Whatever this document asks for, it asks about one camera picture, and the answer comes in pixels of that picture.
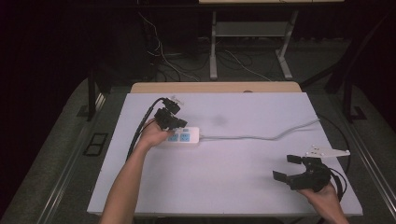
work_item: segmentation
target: gray carpet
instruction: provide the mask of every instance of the gray carpet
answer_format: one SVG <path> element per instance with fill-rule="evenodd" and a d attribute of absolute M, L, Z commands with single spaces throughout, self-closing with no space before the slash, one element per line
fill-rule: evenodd
<path fill-rule="evenodd" d="M 275 57 L 275 49 L 281 42 L 273 39 L 260 39 L 255 42 L 239 43 L 223 40 L 218 43 L 218 81 L 265 81 L 241 68 L 233 57 L 224 51 L 234 53 L 248 69 L 282 81 L 280 67 Z M 199 57 L 169 56 L 169 62 L 177 69 L 185 71 L 181 81 L 209 81 L 207 62 L 208 45 L 202 44 Z M 290 44 L 286 59 L 293 74 L 293 80 L 303 82 L 316 73 L 335 63 L 348 46 L 343 40 L 299 41 Z M 174 53 L 167 49 L 165 53 Z M 178 80 L 177 74 L 166 65 L 160 66 L 163 71 L 152 81 Z M 351 151 L 351 164 L 347 177 L 361 202 L 364 216 L 350 217 L 350 223 L 395 223 L 389 211 L 384 194 L 361 157 L 360 148 L 364 144 L 373 156 L 382 175 L 391 189 L 396 189 L 394 170 L 396 166 L 395 132 L 382 119 L 364 94 L 353 90 L 353 105 L 359 106 L 367 119 L 356 120 L 353 124 L 346 122 L 341 114 L 341 92 L 335 95 L 326 94 L 323 90 L 327 78 L 310 85 L 304 91 L 317 111 L 325 119 L 321 120 L 329 141 L 334 148 L 344 149 L 347 144 Z M 106 155 L 111 135 L 117 124 L 124 97 L 130 87 L 114 87 L 105 101 L 98 106 L 98 112 L 92 121 L 78 117 L 80 108 L 87 104 L 87 83 L 84 81 L 71 95 L 64 112 L 54 125 L 45 145 L 35 160 L 29 174 L 23 181 L 17 195 L 3 216 L 1 223 L 97 223 L 98 216 L 86 212 L 91 198 L 92 188 L 99 174 Z M 95 133 L 107 133 L 104 151 L 99 157 L 83 156 L 82 152 Z M 340 158 L 346 167 L 347 160 Z M 297 217 L 282 217 L 284 223 L 291 223 Z M 316 223 L 318 217 L 304 217 L 298 223 Z M 151 220 L 139 220 L 150 223 Z"/>

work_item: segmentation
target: white power strip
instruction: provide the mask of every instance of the white power strip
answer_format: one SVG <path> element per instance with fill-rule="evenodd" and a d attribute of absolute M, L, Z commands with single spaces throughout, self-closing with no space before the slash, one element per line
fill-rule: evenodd
<path fill-rule="evenodd" d="M 175 134 L 159 144 L 160 147 L 195 147 L 199 143 L 199 128 L 185 127 L 175 130 Z"/>

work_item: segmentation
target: white table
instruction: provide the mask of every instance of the white table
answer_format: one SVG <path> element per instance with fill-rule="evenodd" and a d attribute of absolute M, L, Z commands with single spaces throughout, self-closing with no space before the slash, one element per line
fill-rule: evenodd
<path fill-rule="evenodd" d="M 149 106 L 159 97 L 174 95 L 185 103 L 177 117 L 186 120 L 188 126 L 201 128 L 203 135 L 274 136 L 317 118 L 303 92 L 131 93 L 121 110 L 88 212 L 101 214 L 134 131 Z M 313 144 L 330 147 L 320 123 L 277 141 L 203 141 L 193 148 L 155 147 L 146 158 L 135 215 L 315 215 L 306 198 L 272 177 L 273 170 L 287 175 L 304 172 L 303 165 L 288 163 L 286 156 L 303 156 Z M 344 173 L 336 158 L 323 162 Z M 348 216 L 362 214 L 350 185 L 341 205 Z"/>

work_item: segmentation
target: white cable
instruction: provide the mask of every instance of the white cable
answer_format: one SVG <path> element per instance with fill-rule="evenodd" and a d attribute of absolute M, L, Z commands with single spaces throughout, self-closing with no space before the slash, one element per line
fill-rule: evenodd
<path fill-rule="evenodd" d="M 163 55 L 163 44 L 160 42 L 160 49 L 161 49 L 161 55 L 163 56 L 163 60 L 168 63 L 169 66 L 171 66 L 173 69 L 175 69 L 175 71 L 177 71 L 178 73 L 180 73 L 181 75 L 185 76 L 185 77 L 189 77 L 194 79 L 195 81 L 199 82 L 199 80 L 196 77 L 192 77 L 192 76 L 188 76 L 187 74 L 180 72 L 179 70 L 177 70 L 171 63 L 168 62 L 168 60 L 166 60 L 165 55 Z"/>
<path fill-rule="evenodd" d="M 160 54 L 153 54 L 153 53 L 151 53 L 150 51 L 147 51 L 147 53 L 148 53 L 148 54 L 151 54 L 152 56 L 155 56 L 155 57 L 161 56 Z"/>
<path fill-rule="evenodd" d="M 263 75 L 261 75 L 261 74 L 258 74 L 258 73 L 256 73 L 256 72 L 253 72 L 253 71 L 251 71 L 250 69 L 246 68 L 246 67 L 241 63 L 241 61 L 239 61 L 230 51 L 228 51 L 228 50 L 224 50 L 224 51 L 226 51 L 227 53 L 231 54 L 231 56 L 233 56 L 233 58 L 234 58 L 245 70 L 247 70 L 248 72 L 250 72 L 250 73 L 252 73 L 252 74 L 254 74 L 254 75 L 257 75 L 257 76 L 259 76 L 259 77 L 263 77 L 263 78 L 267 79 L 268 81 L 272 81 L 272 80 L 269 79 L 268 77 L 265 77 L 265 76 L 263 76 Z"/>
<path fill-rule="evenodd" d="M 282 132 L 282 133 L 280 133 L 280 134 L 278 134 L 278 135 L 276 135 L 276 136 L 273 136 L 273 137 L 261 137 L 261 136 L 254 136 L 254 135 L 241 135 L 241 136 L 206 136 L 206 135 L 201 135 L 201 136 L 200 136 L 200 139 L 209 139 L 209 140 L 236 140 L 236 139 L 247 139 L 247 138 L 248 138 L 248 139 L 275 141 L 275 140 L 277 140 L 277 139 L 279 139 L 279 138 L 285 136 L 286 134 L 288 134 L 288 133 L 290 133 L 290 132 L 292 132 L 292 131 L 294 131 L 294 130 L 297 130 L 297 129 L 300 129 L 300 128 L 309 126 L 309 125 L 314 124 L 314 123 L 316 123 L 316 122 L 318 122 L 318 121 L 320 121 L 320 119 L 314 119 L 314 120 L 311 120 L 311 121 L 309 121 L 309 122 L 307 122 L 307 123 L 304 123 L 304 124 L 300 124 L 300 125 L 291 127 L 291 128 L 289 128 L 289 129 L 287 129 L 286 131 L 284 131 L 284 132 Z"/>
<path fill-rule="evenodd" d="M 140 14 L 140 12 L 139 12 L 138 14 L 139 14 L 139 16 L 140 16 L 144 21 L 146 21 L 148 24 L 150 24 L 150 25 L 152 25 L 152 27 L 154 27 L 154 33 L 155 33 L 155 35 L 156 35 L 156 37 L 157 37 L 157 40 L 158 40 L 158 47 L 157 47 L 155 50 L 157 50 L 157 49 L 160 49 L 160 50 L 161 50 L 161 55 L 163 56 L 163 60 L 164 60 L 169 66 L 171 66 L 173 69 L 175 69 L 175 71 L 177 71 L 179 74 L 181 74 L 182 76 L 192 78 L 192 79 L 194 79 L 195 81 L 199 82 L 199 80 L 198 80 L 196 77 L 188 76 L 187 74 L 185 74 L 185 73 L 179 71 L 179 70 L 176 69 L 171 63 L 169 63 L 168 60 L 166 60 L 166 57 L 165 57 L 165 55 L 163 54 L 163 43 L 161 42 L 161 40 L 160 40 L 160 38 L 158 37 L 158 34 L 157 34 L 157 27 L 155 27 L 154 24 L 152 24 L 152 23 L 151 23 L 150 21 L 148 21 L 142 14 Z"/>

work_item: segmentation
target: metal stand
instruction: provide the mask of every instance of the metal stand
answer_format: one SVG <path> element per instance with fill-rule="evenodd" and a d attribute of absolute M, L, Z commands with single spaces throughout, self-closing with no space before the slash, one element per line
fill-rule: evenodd
<path fill-rule="evenodd" d="M 290 42 L 294 24 L 297 20 L 298 10 L 294 10 L 289 21 L 264 21 L 264 22 L 235 22 L 217 21 L 216 11 L 213 11 L 212 36 L 210 51 L 210 79 L 218 79 L 216 63 L 216 36 L 284 36 L 283 46 L 276 50 L 285 79 L 292 79 L 289 66 L 285 59 L 286 49 Z"/>

